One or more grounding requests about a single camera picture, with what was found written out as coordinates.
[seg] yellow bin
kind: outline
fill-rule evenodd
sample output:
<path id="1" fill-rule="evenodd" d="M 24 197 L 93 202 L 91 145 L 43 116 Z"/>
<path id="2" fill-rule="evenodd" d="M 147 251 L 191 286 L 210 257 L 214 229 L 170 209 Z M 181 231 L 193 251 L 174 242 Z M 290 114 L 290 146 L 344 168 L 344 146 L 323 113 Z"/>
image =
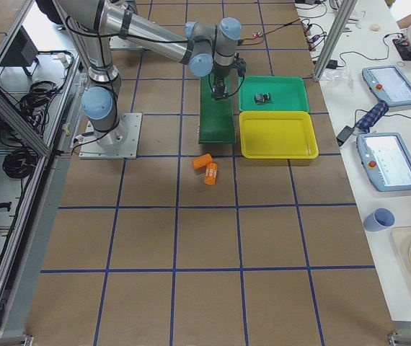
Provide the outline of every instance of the yellow bin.
<path id="1" fill-rule="evenodd" d="M 314 159 L 311 117 L 302 111 L 245 111 L 239 115 L 241 151 L 248 159 Z"/>

